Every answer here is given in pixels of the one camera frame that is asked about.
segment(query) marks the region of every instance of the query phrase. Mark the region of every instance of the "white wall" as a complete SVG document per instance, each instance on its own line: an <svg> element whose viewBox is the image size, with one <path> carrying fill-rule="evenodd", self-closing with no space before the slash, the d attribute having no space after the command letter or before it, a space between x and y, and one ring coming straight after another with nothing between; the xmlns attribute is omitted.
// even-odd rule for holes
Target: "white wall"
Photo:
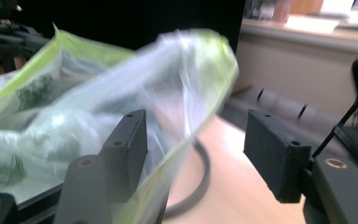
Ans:
<svg viewBox="0 0 358 224"><path fill-rule="evenodd" d="M358 52L241 34L238 85L265 88L342 117L355 98L351 64Z"/></svg>

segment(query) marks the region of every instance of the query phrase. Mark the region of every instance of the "transparent plastic bag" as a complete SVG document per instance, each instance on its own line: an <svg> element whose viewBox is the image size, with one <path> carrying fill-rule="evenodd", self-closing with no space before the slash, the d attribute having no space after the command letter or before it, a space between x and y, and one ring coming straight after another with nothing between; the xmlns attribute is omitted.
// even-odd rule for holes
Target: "transparent plastic bag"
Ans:
<svg viewBox="0 0 358 224"><path fill-rule="evenodd" d="M50 57L49 63L57 57ZM153 216L148 208L159 207L165 199L163 192L168 192L191 142L223 103L237 74L235 56L219 34L194 30L162 35L133 58L47 104L27 108L32 115L24 116L22 131L1 125L0 164L6 158L19 179L0 186L0 191L20 200L34 196L24 195L29 191L61 183L71 160L97 154L123 115L146 109L149 154L141 185L114 220L142 223ZM1 97L0 103L9 98ZM0 114L0 119L10 116Z"/></svg>
<svg viewBox="0 0 358 224"><path fill-rule="evenodd" d="M65 92L132 55L130 50L58 32L19 73L0 76L0 192L12 193L21 203L61 184L71 160L101 148L120 117L63 110L64 123L53 116L42 124L33 122ZM99 123L109 124L109 130ZM78 139L89 143L83 144L87 152L80 151Z"/></svg>

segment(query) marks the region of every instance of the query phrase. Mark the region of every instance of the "wooden table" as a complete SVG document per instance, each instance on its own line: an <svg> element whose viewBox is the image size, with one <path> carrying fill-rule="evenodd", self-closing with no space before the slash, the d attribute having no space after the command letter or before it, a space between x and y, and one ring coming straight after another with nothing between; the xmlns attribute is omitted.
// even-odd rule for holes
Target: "wooden table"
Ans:
<svg viewBox="0 0 358 224"><path fill-rule="evenodd" d="M302 207L275 201L266 183L242 153L245 132L218 117L199 136L208 150L211 183L202 200L178 217L163 223L305 223ZM176 177L168 206L181 201L203 175L200 156L191 151Z"/></svg>

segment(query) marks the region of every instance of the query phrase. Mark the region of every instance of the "black cable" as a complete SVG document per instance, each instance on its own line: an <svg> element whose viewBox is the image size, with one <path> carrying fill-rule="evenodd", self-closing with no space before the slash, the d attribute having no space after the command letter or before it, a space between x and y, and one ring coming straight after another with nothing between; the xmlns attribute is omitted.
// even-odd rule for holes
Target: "black cable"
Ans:
<svg viewBox="0 0 358 224"><path fill-rule="evenodd" d="M196 150L200 154L202 163L204 165L203 178L199 186L187 198L168 207L165 210L164 218L179 216L192 208L202 199L209 187L209 182L211 179L211 161L209 160L208 152L198 140L196 142Z"/></svg>

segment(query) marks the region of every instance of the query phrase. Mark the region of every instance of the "windowsill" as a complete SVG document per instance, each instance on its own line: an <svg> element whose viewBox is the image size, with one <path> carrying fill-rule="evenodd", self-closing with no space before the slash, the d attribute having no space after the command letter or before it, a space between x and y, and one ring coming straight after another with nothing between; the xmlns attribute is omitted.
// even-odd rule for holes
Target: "windowsill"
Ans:
<svg viewBox="0 0 358 224"><path fill-rule="evenodd" d="M296 29L273 21L242 20L241 33L282 39L300 44L358 52L358 30L321 32L311 27Z"/></svg>

